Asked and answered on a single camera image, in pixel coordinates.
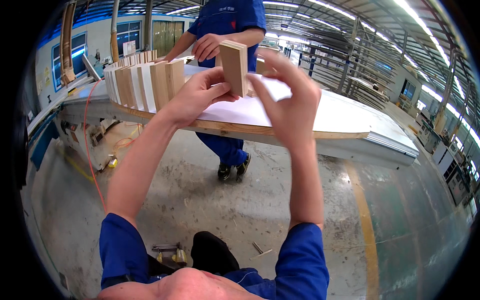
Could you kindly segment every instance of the person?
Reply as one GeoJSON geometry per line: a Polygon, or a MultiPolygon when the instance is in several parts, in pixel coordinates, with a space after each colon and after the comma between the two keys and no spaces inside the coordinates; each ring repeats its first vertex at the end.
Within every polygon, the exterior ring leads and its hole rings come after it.
{"type": "Polygon", "coordinates": [[[286,83],[292,91],[291,98],[275,102],[257,77],[247,75],[275,136],[291,158],[291,219],[275,279],[263,279],[253,268],[240,269],[227,245],[209,232],[193,238],[193,267],[173,272],[147,254],[137,230],[135,218],[173,134],[209,105],[238,99],[228,93],[223,69],[216,67],[195,74],[149,121],[111,178],[99,240],[103,275],[98,299],[326,298],[329,275],[322,242],[323,190],[312,134],[321,90],[285,57],[261,55],[276,70],[264,76],[286,83]]]}
{"type": "MultiPolygon", "coordinates": [[[[215,67],[218,45],[230,40],[247,45],[248,71],[255,72],[255,50],[266,32],[265,7],[261,0],[210,0],[200,10],[198,19],[190,26],[173,49],[162,59],[172,61],[195,41],[192,55],[200,67],[215,67]]],[[[226,180],[232,166],[237,178],[250,164],[250,154],[243,151],[243,140],[197,132],[200,140],[220,158],[218,178],[226,180]]]]}

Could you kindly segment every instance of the red wire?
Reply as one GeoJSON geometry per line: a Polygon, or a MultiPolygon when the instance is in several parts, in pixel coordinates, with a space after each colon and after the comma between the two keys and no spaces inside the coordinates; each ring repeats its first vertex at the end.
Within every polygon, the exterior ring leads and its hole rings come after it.
{"type": "Polygon", "coordinates": [[[90,94],[88,95],[88,98],[87,98],[87,104],[85,105],[85,117],[84,117],[84,137],[85,137],[85,147],[87,149],[87,157],[88,157],[88,164],[90,165],[90,171],[92,171],[92,176],[93,176],[93,180],[95,181],[95,185],[96,185],[96,189],[98,190],[98,194],[100,195],[100,199],[102,200],[102,205],[103,205],[103,210],[105,212],[107,212],[107,207],[105,206],[105,201],[103,199],[103,195],[102,195],[102,192],[100,191],[100,188],[98,187],[98,182],[96,181],[96,178],[95,178],[95,173],[93,172],[93,168],[92,168],[92,162],[90,161],[90,152],[88,151],[88,146],[87,146],[87,133],[86,133],[86,128],[85,128],[85,125],[87,123],[87,108],[88,108],[88,103],[90,102],[90,96],[92,95],[92,92],[93,90],[95,89],[96,85],[102,81],[104,78],[100,79],[99,81],[97,81],[95,83],[95,85],[93,86],[92,90],[90,91],[90,94]]]}

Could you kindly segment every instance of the blue pants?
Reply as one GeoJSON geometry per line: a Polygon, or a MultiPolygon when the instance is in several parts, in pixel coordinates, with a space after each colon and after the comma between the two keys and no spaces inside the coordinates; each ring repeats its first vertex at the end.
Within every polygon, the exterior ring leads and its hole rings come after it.
{"type": "Polygon", "coordinates": [[[197,132],[198,138],[220,157],[220,162],[228,166],[241,165],[247,159],[243,151],[243,140],[197,132]]]}

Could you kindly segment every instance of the blue work uniform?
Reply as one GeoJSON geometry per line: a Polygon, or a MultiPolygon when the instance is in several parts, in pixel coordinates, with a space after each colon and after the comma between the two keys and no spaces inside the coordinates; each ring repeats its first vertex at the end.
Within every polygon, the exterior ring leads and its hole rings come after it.
{"type": "MultiPolygon", "coordinates": [[[[206,34],[228,35],[249,28],[260,28],[266,32],[265,7],[261,0],[210,0],[202,9],[198,19],[188,29],[197,40],[206,34]]],[[[255,72],[258,44],[248,48],[248,71],[255,72]]],[[[200,67],[215,67],[215,58],[199,62],[200,67]]],[[[247,159],[243,151],[243,140],[225,136],[198,133],[197,136],[215,154],[220,162],[228,166],[241,165],[247,159]]]]}
{"type": "MultiPolygon", "coordinates": [[[[112,282],[153,283],[166,276],[148,276],[148,254],[139,232],[116,214],[110,213],[103,220],[99,247],[102,289],[112,282]]],[[[301,223],[290,229],[280,248],[275,272],[274,280],[263,279],[254,268],[228,272],[224,277],[264,299],[326,299],[330,277],[318,226],[301,223]]]]}

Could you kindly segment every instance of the sneaker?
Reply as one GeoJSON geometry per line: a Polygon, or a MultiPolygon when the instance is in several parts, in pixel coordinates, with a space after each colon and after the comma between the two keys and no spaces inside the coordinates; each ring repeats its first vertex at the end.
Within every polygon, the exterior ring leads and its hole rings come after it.
{"type": "Polygon", "coordinates": [[[250,153],[247,153],[247,159],[245,159],[243,164],[235,166],[237,168],[237,177],[245,174],[249,164],[250,164],[250,153]]]}
{"type": "Polygon", "coordinates": [[[221,162],[220,166],[218,166],[218,172],[217,172],[218,179],[227,180],[230,176],[230,169],[231,169],[231,166],[221,162]]]}

